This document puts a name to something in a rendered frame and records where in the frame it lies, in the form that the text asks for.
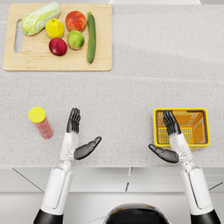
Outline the yellow slatted basket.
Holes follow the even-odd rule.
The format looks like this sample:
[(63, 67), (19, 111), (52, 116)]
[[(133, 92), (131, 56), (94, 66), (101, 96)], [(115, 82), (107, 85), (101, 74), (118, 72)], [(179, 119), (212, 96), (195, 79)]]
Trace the yellow slatted basket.
[[(153, 112), (154, 143), (157, 147), (170, 149), (163, 120), (165, 111), (166, 108), (156, 108)], [(210, 144), (207, 111), (204, 108), (172, 108), (171, 111), (191, 151), (205, 148)]]

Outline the red potato chip can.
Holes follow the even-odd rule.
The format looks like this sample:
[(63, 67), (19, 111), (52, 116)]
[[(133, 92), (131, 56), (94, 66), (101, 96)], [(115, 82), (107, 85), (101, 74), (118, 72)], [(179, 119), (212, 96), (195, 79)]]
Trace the red potato chip can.
[(49, 123), (46, 112), (41, 107), (32, 108), (28, 117), (43, 139), (50, 139), (53, 136), (53, 128)]

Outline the dark round robot body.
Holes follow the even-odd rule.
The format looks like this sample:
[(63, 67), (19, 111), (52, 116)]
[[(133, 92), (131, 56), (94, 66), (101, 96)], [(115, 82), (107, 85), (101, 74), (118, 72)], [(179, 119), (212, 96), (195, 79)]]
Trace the dark round robot body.
[(123, 204), (112, 209), (103, 224), (171, 224), (156, 207), (143, 203)]

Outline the wooden cutting board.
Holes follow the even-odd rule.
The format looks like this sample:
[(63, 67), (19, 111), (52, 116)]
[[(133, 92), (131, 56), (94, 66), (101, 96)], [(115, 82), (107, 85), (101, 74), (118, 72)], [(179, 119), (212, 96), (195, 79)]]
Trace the wooden cutting board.
[(69, 48), (65, 55), (53, 55), (45, 31), (22, 37), (21, 52), (15, 52), (18, 21), (36, 10), (39, 3), (14, 3), (9, 8), (8, 25), (3, 56), (6, 71), (108, 71), (112, 67), (112, 6), (108, 3), (63, 3), (59, 20), (64, 21), (70, 11), (92, 13), (96, 24), (96, 53), (93, 63), (88, 63), (88, 47)]

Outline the dark red apple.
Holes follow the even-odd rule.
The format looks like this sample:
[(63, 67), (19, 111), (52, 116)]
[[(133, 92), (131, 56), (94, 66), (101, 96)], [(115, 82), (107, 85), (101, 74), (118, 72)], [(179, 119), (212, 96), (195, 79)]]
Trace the dark red apple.
[(62, 56), (67, 52), (67, 44), (61, 38), (53, 38), (49, 42), (49, 50), (56, 56)]

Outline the green apple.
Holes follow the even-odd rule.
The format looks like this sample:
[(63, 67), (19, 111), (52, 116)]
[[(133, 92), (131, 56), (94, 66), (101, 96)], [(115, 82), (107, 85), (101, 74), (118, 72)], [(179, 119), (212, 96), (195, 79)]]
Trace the green apple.
[(67, 43), (73, 50), (79, 50), (85, 44), (84, 35), (80, 31), (70, 31), (67, 34)]

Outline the green cucumber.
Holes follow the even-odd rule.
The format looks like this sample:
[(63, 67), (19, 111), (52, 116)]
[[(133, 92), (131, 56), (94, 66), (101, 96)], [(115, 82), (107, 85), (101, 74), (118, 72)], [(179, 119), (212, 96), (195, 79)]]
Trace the green cucumber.
[(87, 62), (92, 64), (95, 59), (96, 50), (96, 26), (95, 17), (91, 12), (87, 14), (87, 27), (88, 27), (88, 46), (87, 46)]

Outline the yellow apple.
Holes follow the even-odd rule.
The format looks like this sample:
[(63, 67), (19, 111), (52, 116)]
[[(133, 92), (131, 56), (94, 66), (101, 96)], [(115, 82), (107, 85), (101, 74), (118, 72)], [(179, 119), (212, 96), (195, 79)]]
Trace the yellow apple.
[(64, 35), (64, 25), (57, 19), (51, 18), (45, 25), (45, 31), (50, 39), (62, 38)]

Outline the red peach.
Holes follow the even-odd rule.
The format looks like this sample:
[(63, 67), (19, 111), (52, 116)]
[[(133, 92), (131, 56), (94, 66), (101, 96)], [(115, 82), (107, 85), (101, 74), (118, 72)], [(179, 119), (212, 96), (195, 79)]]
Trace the red peach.
[(74, 10), (66, 15), (66, 28), (69, 31), (83, 32), (86, 26), (87, 20), (82, 12)]

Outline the napa cabbage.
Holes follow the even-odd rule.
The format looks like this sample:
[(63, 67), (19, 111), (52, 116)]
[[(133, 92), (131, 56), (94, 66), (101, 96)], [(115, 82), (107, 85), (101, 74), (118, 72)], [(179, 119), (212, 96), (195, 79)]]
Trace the napa cabbage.
[(25, 35), (33, 36), (41, 32), (51, 18), (58, 18), (61, 13), (60, 4), (52, 2), (26, 14), (22, 18), (21, 26)]

